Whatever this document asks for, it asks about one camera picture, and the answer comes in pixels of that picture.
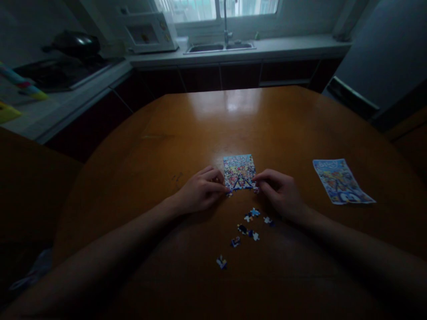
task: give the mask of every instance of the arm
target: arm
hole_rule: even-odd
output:
[[[306,228],[372,279],[419,310],[427,312],[427,263],[420,258],[339,224],[302,201],[294,179],[267,169],[254,181],[278,213]]]
[[[68,258],[31,287],[2,315],[63,316],[82,293],[96,288],[115,267],[174,218],[210,207],[228,192],[221,172],[211,166],[196,173],[175,195]]]

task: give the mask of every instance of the kitchen counter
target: kitchen counter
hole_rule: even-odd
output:
[[[119,63],[76,90],[49,93],[49,100],[15,106],[22,116],[1,126],[44,144],[84,111],[111,91],[110,85],[133,68],[152,68],[186,64],[206,64],[265,59],[316,59],[342,57],[351,43],[335,41],[331,35],[300,36],[254,41],[255,50],[184,55],[186,45],[175,52],[126,56]]]
[[[76,90],[49,93],[48,100],[16,106],[22,115],[1,126],[43,144],[110,92],[108,86],[132,69],[125,60]]]
[[[187,46],[175,52],[139,54],[126,59],[136,67],[164,65],[206,64],[261,59],[291,59],[293,57],[341,57],[351,47],[351,42],[337,42],[330,34],[253,40],[256,49],[227,52],[195,53],[184,55]]]

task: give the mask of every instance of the wooden table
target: wooden table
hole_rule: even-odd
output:
[[[295,178],[305,201],[330,218],[426,255],[426,189],[391,144],[352,111],[300,87],[166,95],[117,128],[87,162],[64,208],[58,264],[176,192],[208,164],[251,153],[257,172]],[[378,203],[333,205],[313,159],[345,158]],[[252,207],[260,235],[240,235]],[[222,254],[228,270],[216,258]],[[166,235],[120,289],[104,316],[382,318],[389,311],[303,230],[275,218],[262,196],[235,192]]]

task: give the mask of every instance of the stainless steel sink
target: stainless steel sink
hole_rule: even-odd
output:
[[[192,45],[190,48],[184,52],[184,54],[193,54],[193,53],[210,53],[210,52],[227,52],[231,50],[251,50],[256,49],[256,47],[251,42],[239,42],[234,44],[224,45],[223,43],[218,44],[198,44]]]
[[[255,49],[255,47],[251,43],[229,44],[226,46],[226,50],[242,50],[242,49]]]
[[[192,46],[187,50],[187,53],[222,51],[223,49],[224,46],[222,44],[201,44]]]

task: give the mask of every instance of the refrigerator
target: refrigerator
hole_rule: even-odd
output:
[[[382,0],[323,95],[386,131],[427,105],[427,1]]]

